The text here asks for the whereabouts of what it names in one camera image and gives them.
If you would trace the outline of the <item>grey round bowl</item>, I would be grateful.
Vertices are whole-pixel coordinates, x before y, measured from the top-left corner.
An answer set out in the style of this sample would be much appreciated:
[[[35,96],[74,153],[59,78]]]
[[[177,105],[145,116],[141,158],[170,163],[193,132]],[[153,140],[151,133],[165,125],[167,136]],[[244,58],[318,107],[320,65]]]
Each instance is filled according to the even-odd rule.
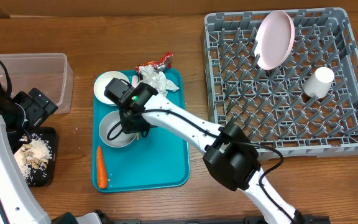
[[[108,140],[108,132],[110,129],[120,121],[119,111],[113,111],[107,114],[99,124],[99,136],[103,143],[110,147],[124,147],[129,145],[136,139],[136,134],[121,133],[116,139]]]

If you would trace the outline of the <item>white round bowl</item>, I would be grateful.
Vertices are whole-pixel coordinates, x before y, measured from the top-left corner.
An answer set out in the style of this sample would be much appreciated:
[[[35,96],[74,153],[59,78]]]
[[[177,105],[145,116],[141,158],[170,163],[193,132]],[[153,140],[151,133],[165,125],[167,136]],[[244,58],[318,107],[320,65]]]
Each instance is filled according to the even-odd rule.
[[[113,78],[118,78],[118,79],[123,79],[127,82],[129,82],[129,79],[127,76],[125,76],[123,73],[118,72],[118,71],[108,71],[108,72],[104,72],[102,73],[95,81],[94,83],[94,87],[93,87],[93,92],[95,97],[102,103],[106,104],[106,105],[110,105],[110,106],[115,106],[116,104],[114,102],[112,102],[111,100],[109,100],[105,95],[104,95],[104,91],[105,91],[105,87],[107,86],[107,84],[113,79]]]

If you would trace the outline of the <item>white round plate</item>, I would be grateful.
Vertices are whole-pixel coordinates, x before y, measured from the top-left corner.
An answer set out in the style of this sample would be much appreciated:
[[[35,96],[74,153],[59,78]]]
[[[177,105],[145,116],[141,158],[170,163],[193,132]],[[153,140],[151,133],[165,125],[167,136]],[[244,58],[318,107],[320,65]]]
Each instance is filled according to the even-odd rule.
[[[281,10],[272,11],[262,21],[255,38],[257,65],[264,70],[280,66],[289,56],[295,41],[292,18]]]

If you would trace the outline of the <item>white paper cup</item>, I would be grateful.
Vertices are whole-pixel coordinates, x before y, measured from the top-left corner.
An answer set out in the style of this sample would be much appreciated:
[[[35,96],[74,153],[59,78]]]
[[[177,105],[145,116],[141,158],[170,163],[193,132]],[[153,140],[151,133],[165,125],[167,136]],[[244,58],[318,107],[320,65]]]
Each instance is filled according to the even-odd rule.
[[[317,96],[318,99],[324,98],[334,80],[334,72],[328,67],[319,67],[307,79],[303,85],[304,93],[309,96]]]

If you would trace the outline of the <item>white plastic fork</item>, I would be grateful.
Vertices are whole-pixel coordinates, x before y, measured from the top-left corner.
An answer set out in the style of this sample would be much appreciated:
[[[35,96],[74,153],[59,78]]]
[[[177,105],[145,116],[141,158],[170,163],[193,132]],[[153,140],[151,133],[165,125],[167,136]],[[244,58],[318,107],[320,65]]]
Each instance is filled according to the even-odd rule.
[[[139,84],[139,77],[137,75],[134,75],[131,80],[131,84],[134,88],[136,88]]]

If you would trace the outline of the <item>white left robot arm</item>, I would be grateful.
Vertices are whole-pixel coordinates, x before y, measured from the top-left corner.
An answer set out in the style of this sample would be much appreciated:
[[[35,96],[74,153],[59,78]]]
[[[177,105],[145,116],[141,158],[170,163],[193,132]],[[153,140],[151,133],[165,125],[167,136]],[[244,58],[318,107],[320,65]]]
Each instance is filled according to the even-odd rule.
[[[12,96],[12,83],[0,82],[0,223],[50,223],[46,211],[30,191],[14,153],[22,136],[39,127],[57,105],[38,89]]]

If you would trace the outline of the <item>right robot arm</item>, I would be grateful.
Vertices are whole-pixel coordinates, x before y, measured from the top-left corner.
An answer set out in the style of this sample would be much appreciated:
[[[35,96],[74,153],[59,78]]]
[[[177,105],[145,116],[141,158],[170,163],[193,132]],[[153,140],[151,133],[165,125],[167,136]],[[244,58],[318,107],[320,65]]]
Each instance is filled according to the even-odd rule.
[[[305,218],[286,203],[267,180],[257,149],[235,123],[221,126],[205,121],[172,103],[155,88],[113,78],[104,95],[119,108],[123,133],[147,133],[163,128],[195,147],[209,174],[231,191],[240,190],[260,210],[266,223],[304,223]]]

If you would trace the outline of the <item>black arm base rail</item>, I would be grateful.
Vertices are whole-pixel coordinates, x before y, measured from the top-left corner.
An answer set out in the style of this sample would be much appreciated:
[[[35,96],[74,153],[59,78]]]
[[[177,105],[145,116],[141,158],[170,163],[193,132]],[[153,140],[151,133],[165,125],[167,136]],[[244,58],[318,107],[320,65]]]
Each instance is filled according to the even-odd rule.
[[[242,219],[198,219],[198,220],[112,220],[101,210],[95,210],[82,217],[66,212],[52,220],[52,224],[102,223],[102,224],[263,224],[263,217],[253,216]]]

